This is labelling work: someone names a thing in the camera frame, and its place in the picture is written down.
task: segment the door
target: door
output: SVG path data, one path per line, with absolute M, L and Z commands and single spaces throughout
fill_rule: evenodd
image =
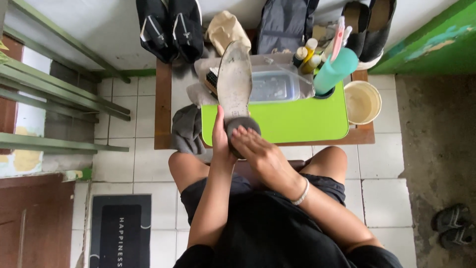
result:
M 5 268 L 67 268 L 74 182 L 63 174 L 0 179 L 0 260 Z

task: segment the plastic cup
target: plastic cup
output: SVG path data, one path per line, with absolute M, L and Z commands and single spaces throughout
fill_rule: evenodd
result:
M 356 70 L 358 65 L 357 55 L 348 48 L 341 48 L 336 60 L 330 63 L 329 55 L 326 63 L 314 78 L 314 89 L 316 95 L 324 95 L 331 90 L 339 81 L 346 78 Z
M 365 81 L 353 81 L 344 87 L 347 117 L 352 124 L 372 122 L 382 109 L 382 98 L 378 90 Z

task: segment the black shirt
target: black shirt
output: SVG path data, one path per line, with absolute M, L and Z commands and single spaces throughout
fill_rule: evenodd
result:
M 306 213 L 274 192 L 231 200 L 215 250 L 192 246 L 174 267 L 402 268 L 395 255 L 380 247 L 344 254 Z

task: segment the green table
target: green table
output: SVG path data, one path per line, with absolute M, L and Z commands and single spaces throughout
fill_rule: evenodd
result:
M 249 111 L 259 124 L 263 138 L 271 143 L 337 140 L 349 131 L 342 82 L 325 100 L 310 98 L 288 103 L 250 104 Z M 216 116 L 216 105 L 202 106 L 202 136 L 210 146 Z

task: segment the black doormat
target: black doormat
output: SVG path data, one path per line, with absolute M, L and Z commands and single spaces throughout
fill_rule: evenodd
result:
M 139 267 L 140 205 L 102 207 L 99 267 Z
M 150 195 L 94 196 L 90 268 L 149 268 Z

